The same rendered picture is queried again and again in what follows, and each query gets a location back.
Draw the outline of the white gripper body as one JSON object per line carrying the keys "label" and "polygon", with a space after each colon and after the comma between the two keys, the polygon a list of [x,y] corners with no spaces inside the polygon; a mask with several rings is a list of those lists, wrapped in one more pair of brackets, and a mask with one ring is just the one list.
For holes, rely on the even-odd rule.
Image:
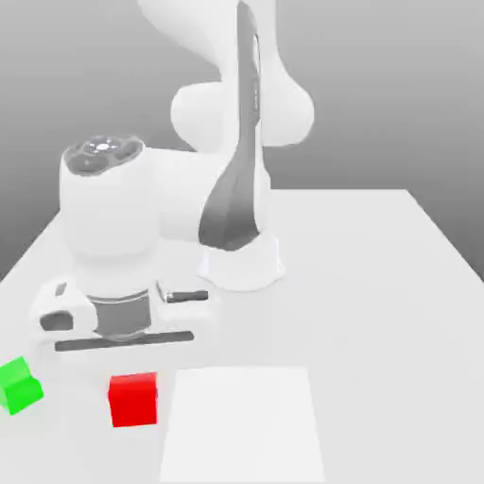
{"label": "white gripper body", "polygon": [[139,333],[133,337],[84,337],[53,344],[52,361],[59,364],[141,364],[165,359],[196,343],[192,330]]}

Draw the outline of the small red cube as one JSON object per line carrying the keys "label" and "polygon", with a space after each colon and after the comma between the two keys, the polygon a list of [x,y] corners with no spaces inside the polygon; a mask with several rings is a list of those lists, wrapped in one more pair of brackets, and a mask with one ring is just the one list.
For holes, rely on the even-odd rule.
{"label": "small red cube", "polygon": [[108,389],[112,426],[156,424],[157,400],[156,372],[113,376]]}

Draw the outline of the small green cube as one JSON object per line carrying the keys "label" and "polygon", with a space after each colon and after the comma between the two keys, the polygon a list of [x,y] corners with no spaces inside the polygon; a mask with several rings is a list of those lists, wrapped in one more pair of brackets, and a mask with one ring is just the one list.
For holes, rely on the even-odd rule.
{"label": "small green cube", "polygon": [[20,356],[0,366],[0,406],[15,415],[44,397],[41,382]]}

